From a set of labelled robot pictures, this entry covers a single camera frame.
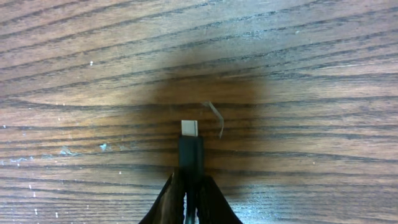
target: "wooden surface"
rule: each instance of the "wooden surface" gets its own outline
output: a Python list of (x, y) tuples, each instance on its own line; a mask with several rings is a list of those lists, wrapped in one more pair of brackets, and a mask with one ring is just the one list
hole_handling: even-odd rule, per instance
[(1, 223), (137, 223), (181, 119), (244, 223), (398, 222), (398, 1), (0, 0), (0, 15)]

